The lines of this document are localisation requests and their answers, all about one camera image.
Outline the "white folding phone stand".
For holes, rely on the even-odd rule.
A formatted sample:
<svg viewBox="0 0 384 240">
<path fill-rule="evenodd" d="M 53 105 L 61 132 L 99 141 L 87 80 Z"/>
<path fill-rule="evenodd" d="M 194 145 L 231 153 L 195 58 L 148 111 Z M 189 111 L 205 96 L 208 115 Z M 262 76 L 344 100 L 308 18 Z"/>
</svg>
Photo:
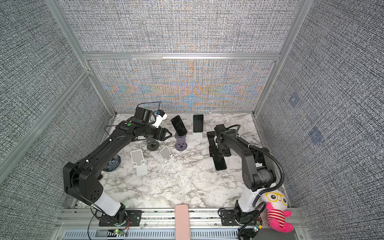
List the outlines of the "white folding phone stand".
<svg viewBox="0 0 384 240">
<path fill-rule="evenodd" d="M 147 161 L 144 159 L 142 150 L 135 150 L 131 152 L 132 162 L 136 169 L 138 177 L 144 176 L 148 173 Z"/>
</svg>

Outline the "black round phone stand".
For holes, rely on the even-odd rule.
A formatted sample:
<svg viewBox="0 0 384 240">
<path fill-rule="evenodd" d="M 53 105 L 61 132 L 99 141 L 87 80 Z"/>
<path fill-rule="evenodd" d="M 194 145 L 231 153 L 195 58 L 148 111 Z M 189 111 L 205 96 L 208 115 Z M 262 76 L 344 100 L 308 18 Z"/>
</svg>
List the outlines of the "black round phone stand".
<svg viewBox="0 0 384 240">
<path fill-rule="evenodd" d="M 146 139 L 146 142 L 147 142 L 147 149 L 149 151 L 156 151 L 160 146 L 160 143 L 152 137 L 148 137 Z"/>
</svg>

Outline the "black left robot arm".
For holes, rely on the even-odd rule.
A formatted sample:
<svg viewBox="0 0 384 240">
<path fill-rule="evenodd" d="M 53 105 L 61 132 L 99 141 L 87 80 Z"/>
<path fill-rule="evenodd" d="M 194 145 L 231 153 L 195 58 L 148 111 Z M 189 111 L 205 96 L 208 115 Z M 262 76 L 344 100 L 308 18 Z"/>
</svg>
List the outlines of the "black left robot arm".
<svg viewBox="0 0 384 240">
<path fill-rule="evenodd" d="M 111 198 L 98 177 L 107 163 L 125 146 L 138 137 L 165 141 L 173 134 L 166 128 L 142 124 L 138 121 L 122 121 L 104 142 L 77 163 L 67 163 L 63 168 L 64 191 L 73 198 L 96 208 L 107 217 L 110 224 L 126 223 L 125 205 Z"/>
</svg>

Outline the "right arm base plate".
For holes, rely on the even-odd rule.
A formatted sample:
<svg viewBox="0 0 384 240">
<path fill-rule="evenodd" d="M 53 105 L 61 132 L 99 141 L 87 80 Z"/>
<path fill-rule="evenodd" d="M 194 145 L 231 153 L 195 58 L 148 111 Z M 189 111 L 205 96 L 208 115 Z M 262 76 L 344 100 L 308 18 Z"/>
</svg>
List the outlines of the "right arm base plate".
<svg viewBox="0 0 384 240">
<path fill-rule="evenodd" d="M 248 213 L 243 213 L 240 209 L 225 209 L 220 208 L 218 215 L 224 227 L 238 227 L 238 233 L 258 233 L 263 227 L 261 212 L 254 210 Z"/>
</svg>

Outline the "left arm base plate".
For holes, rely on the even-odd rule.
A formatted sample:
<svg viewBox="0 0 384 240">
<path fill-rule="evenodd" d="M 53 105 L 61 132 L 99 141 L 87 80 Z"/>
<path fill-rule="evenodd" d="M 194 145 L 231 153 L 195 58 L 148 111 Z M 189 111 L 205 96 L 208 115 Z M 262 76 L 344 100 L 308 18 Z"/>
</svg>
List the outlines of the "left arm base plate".
<svg viewBox="0 0 384 240">
<path fill-rule="evenodd" d="M 111 216 L 104 215 L 100 217 L 99 227 L 126 227 L 130 222 L 130 227 L 138 227 L 141 222 L 143 211 L 141 210 L 126 210 L 125 221 L 118 225 Z"/>
</svg>

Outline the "purple round phone stand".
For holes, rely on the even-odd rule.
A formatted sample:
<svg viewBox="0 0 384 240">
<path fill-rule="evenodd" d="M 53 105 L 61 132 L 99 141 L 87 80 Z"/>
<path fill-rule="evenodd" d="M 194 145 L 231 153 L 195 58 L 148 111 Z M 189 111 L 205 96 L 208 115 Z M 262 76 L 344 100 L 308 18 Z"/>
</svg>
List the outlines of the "purple round phone stand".
<svg viewBox="0 0 384 240">
<path fill-rule="evenodd" d="M 177 151 L 182 152 L 188 148 L 186 136 L 176 136 L 176 140 L 175 148 Z"/>
</svg>

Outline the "white front phone stand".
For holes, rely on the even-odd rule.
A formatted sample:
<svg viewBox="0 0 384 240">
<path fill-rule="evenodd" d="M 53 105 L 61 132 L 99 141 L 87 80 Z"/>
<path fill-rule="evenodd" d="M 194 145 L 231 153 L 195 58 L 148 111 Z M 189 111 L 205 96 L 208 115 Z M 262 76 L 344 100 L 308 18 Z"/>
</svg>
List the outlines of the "white front phone stand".
<svg viewBox="0 0 384 240">
<path fill-rule="evenodd" d="M 174 160 L 174 155 L 172 154 L 168 146 L 165 146 L 163 149 L 160 150 L 159 156 L 160 156 L 160 160 L 164 164 L 169 164 Z"/>
</svg>

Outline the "black phone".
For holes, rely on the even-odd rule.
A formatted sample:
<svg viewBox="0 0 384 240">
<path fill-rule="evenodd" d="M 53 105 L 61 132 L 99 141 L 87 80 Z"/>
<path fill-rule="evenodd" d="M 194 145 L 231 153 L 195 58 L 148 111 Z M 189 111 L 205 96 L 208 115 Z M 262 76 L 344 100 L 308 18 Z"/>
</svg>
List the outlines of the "black phone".
<svg viewBox="0 0 384 240">
<path fill-rule="evenodd" d="M 193 131 L 194 133 L 204 131 L 204 115 L 193 115 Z"/>
<path fill-rule="evenodd" d="M 216 137 L 216 133 L 215 131 L 210 131 L 210 132 L 207 132 L 207 138 L 208 138 L 208 142 L 209 142 L 209 146 L 214 149 L 217 147 L 217 143 L 215 141 L 215 137 Z"/>
<path fill-rule="evenodd" d="M 174 118 L 171 119 L 171 123 L 173 127 L 176 130 L 176 133 L 178 134 L 179 137 L 185 136 L 188 131 L 179 115 L 176 115 Z"/>
<path fill-rule="evenodd" d="M 209 146 L 210 157 L 230 157 L 231 151 L 229 148 L 220 149 L 218 146 Z"/>
<path fill-rule="evenodd" d="M 223 156 L 213 156 L 213 161 L 216 171 L 223 171 L 227 169 L 226 161 Z"/>
</svg>

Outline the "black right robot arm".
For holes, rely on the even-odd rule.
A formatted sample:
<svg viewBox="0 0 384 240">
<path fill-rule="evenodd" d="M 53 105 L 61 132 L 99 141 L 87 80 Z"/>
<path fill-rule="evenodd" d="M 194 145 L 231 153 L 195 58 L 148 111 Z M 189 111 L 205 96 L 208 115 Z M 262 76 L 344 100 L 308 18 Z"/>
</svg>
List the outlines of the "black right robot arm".
<svg viewBox="0 0 384 240">
<path fill-rule="evenodd" d="M 280 187 L 275 171 L 275 161 L 267 148 L 259 148 L 239 135 L 240 125 L 217 125 L 208 133 L 210 157 L 215 169 L 227 168 L 225 157 L 235 152 L 241 158 L 242 179 L 245 190 L 234 207 L 235 220 L 243 225 L 257 214 L 257 203 L 267 191 Z"/>
</svg>

